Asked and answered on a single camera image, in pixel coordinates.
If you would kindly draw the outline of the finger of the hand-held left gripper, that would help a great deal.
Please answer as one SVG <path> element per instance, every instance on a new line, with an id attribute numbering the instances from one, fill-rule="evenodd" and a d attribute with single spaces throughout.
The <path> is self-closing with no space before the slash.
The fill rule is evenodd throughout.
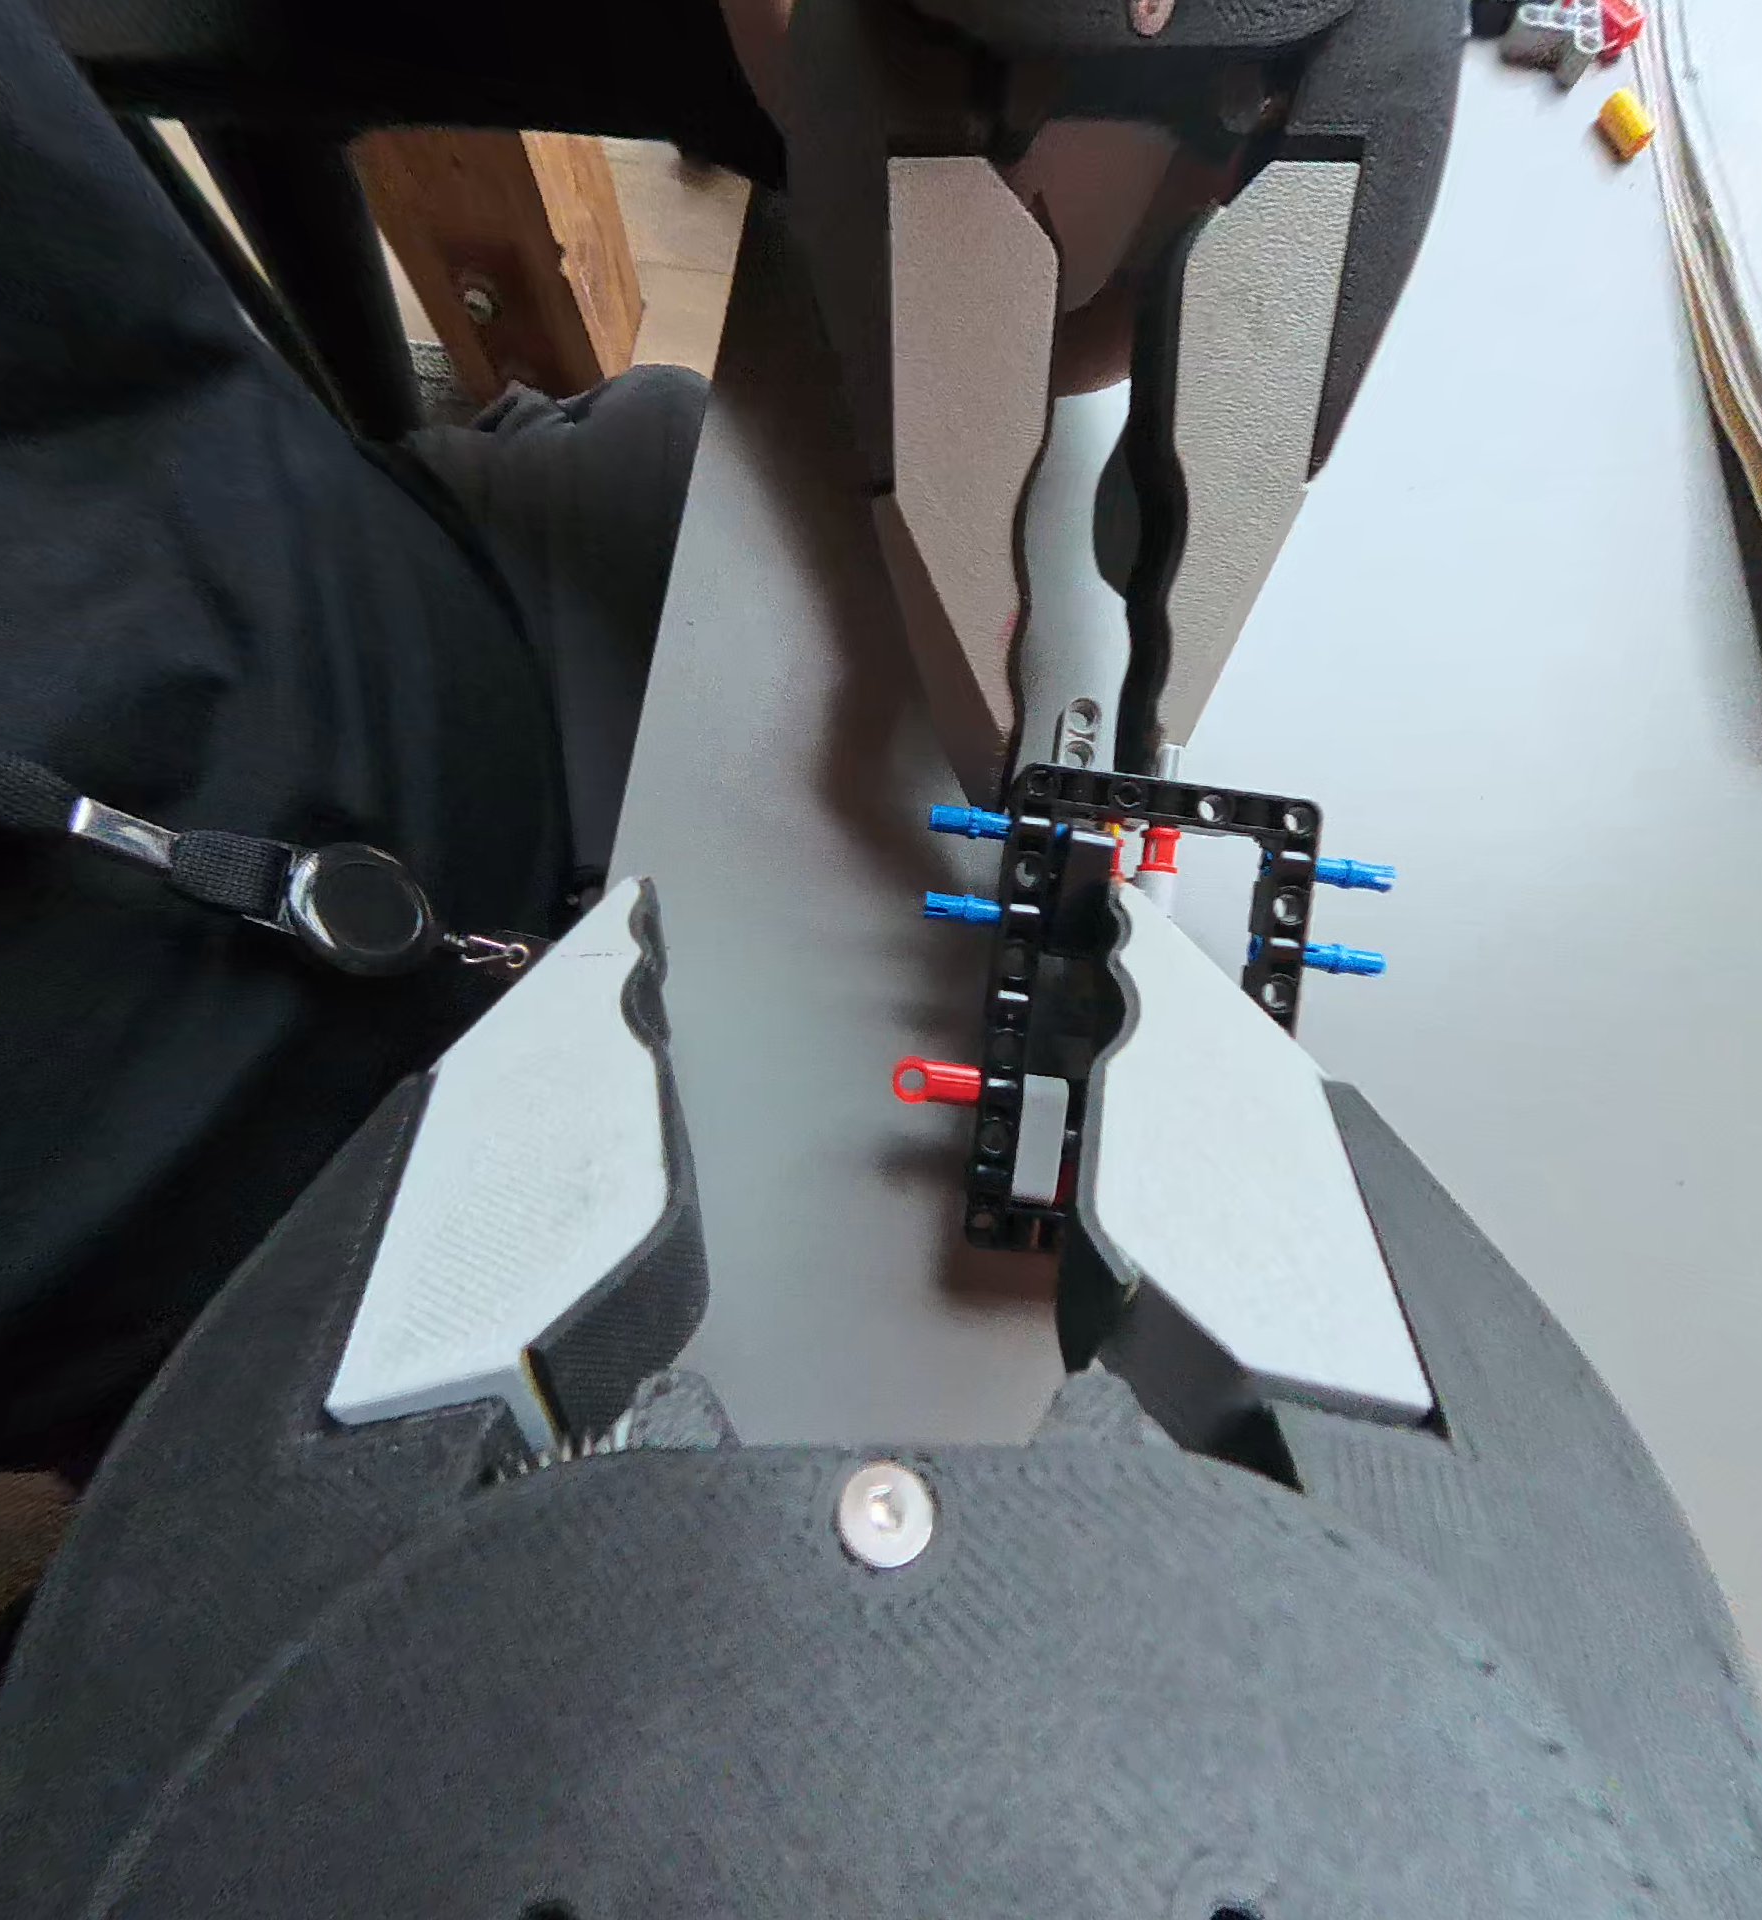
<path id="1" fill-rule="evenodd" d="M 1060 255 L 983 155 L 895 155 L 887 187 L 892 475 L 875 532 L 944 754 L 1005 758 Z"/>
<path id="2" fill-rule="evenodd" d="M 1114 752 L 1187 745 L 1300 514 L 1365 166 L 1165 163 L 1111 287 L 1131 398 L 1095 504 L 1124 604 Z"/>

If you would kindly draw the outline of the lego engine frame assembly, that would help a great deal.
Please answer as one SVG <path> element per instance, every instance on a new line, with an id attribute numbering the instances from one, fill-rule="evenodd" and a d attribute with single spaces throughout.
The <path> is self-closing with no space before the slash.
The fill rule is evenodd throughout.
<path id="1" fill-rule="evenodd" d="M 1171 911 L 1191 841 L 1250 848 L 1241 989 L 1286 1033 L 1296 1030 L 1306 971 L 1369 977 L 1386 968 L 1372 948 L 1315 938 L 1313 919 L 1321 891 L 1390 894 L 1393 863 L 1325 851 L 1325 814 L 1311 800 L 1182 779 L 1179 745 L 1160 747 L 1148 773 L 1101 768 L 1101 716 L 1090 695 L 1060 708 L 1051 754 L 1013 777 L 1000 810 L 935 803 L 926 814 L 936 834 L 1002 845 L 994 894 L 931 890 L 921 908 L 931 922 L 990 931 L 983 1032 L 971 1063 L 906 1055 L 891 1083 L 904 1101 L 971 1111 L 965 1238 L 984 1249 L 1057 1253 L 1092 1152 L 1095 1065 L 1082 1078 L 1043 1072 L 1037 1043 L 1044 913 L 1069 827 L 1099 824 L 1113 834 L 1117 908 L 1151 900 Z"/>

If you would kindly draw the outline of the pile of loose lego pieces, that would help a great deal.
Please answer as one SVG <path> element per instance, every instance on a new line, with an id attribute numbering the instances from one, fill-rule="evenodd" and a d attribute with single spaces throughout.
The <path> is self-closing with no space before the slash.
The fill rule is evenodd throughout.
<path id="1" fill-rule="evenodd" d="M 1520 63 L 1564 58 L 1617 62 L 1645 31 L 1648 5 L 1639 1 L 1471 1 L 1476 38 L 1498 42 Z"/>

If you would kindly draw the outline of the person's left hand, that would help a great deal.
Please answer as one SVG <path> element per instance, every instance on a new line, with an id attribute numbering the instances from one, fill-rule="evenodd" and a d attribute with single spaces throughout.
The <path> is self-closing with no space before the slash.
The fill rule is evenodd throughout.
<path id="1" fill-rule="evenodd" d="M 1025 155 L 1060 255 L 1051 392 L 1111 387 L 1133 369 L 1135 324 L 1165 248 L 1224 194 L 1224 171 L 1139 121 L 1051 121 Z"/>

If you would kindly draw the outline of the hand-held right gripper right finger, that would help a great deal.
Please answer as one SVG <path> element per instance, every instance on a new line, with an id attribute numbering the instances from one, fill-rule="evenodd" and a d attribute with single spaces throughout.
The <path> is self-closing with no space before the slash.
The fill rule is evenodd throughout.
<path id="1" fill-rule="evenodd" d="M 1057 1332 L 1173 1445 L 1289 1490 L 1286 1409 L 1422 1427 L 1436 1412 L 1313 1055 L 1135 883 L 1109 890 L 1117 1021 L 1084 1083 Z"/>

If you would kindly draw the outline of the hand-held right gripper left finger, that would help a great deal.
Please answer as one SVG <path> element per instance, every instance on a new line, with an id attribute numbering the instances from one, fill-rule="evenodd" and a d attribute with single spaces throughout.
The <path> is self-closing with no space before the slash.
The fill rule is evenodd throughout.
<path id="1" fill-rule="evenodd" d="M 659 890 L 616 882 L 431 1073 L 325 1398 L 342 1427 L 498 1403 L 623 1441 L 708 1306 Z"/>

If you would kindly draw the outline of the person's torso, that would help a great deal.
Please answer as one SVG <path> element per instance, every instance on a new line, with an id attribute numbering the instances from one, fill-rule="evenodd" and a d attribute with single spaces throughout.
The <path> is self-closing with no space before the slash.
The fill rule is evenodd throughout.
<path id="1" fill-rule="evenodd" d="M 0 4 L 0 747 L 176 831 L 396 855 L 548 931 L 547 663 L 447 491 L 367 456 L 30 4 Z M 84 1452 L 475 971 L 334 971 L 0 831 L 0 1470 Z"/>

